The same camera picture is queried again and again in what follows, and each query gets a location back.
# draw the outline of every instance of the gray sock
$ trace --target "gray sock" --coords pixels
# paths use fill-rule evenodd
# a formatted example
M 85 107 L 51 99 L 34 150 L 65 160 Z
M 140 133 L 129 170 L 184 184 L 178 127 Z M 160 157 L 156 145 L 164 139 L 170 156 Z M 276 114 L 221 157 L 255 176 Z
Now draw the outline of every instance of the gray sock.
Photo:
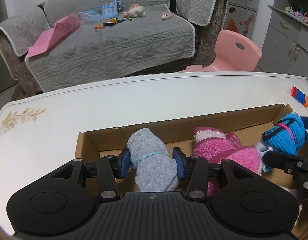
M 164 143 L 148 128 L 129 138 L 131 164 L 137 168 L 135 183 L 144 192 L 173 191 L 178 185 L 177 166 Z

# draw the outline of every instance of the pink chair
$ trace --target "pink chair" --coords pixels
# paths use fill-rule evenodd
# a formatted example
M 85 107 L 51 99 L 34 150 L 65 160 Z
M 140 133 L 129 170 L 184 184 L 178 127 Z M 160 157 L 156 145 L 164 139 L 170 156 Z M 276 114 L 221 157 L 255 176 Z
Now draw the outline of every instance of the pink chair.
M 180 72 L 201 71 L 254 71 L 261 59 L 261 50 L 247 37 L 229 30 L 220 31 L 215 45 L 214 62 L 187 66 Z

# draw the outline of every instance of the sofa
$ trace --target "sofa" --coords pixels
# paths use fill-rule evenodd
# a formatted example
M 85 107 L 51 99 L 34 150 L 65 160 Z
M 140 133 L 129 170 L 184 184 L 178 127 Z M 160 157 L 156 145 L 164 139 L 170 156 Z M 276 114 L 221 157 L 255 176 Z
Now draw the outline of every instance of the sofa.
M 56 21 L 110 1 L 48 0 L 0 23 L 0 53 L 25 94 L 123 76 L 178 72 L 188 65 L 206 66 L 214 61 L 228 0 L 122 0 L 124 10 L 134 3 L 144 6 L 146 17 L 98 32 L 82 25 L 51 51 L 26 58 L 28 48 Z M 171 12 L 172 19 L 158 20 L 162 11 Z M 164 36 L 167 31 L 163 28 L 168 29 L 168 36 Z M 84 52 L 82 39 L 87 39 L 84 46 L 89 46 Z

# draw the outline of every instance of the pink paper bag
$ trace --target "pink paper bag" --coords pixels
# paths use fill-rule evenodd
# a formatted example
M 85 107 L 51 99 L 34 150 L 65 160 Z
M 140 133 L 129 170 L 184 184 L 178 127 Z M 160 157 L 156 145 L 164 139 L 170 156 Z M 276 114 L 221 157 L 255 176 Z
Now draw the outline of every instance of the pink paper bag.
M 33 57 L 48 51 L 59 40 L 75 31 L 79 26 L 79 16 L 76 13 L 62 18 L 54 24 L 53 28 L 41 33 L 34 45 L 29 47 L 26 57 Z

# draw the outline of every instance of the white table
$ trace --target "white table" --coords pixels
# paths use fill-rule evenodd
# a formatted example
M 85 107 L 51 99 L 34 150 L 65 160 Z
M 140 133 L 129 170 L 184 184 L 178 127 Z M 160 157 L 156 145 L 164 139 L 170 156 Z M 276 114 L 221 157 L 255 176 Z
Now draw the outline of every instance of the white table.
M 128 77 L 66 88 L 8 103 L 9 112 L 46 108 L 36 121 L 18 122 L 0 136 L 0 224 L 14 231 L 6 215 L 13 193 L 74 158 L 79 132 L 184 118 L 272 104 L 290 104 L 296 86 L 308 96 L 305 78 L 270 73 L 204 72 Z

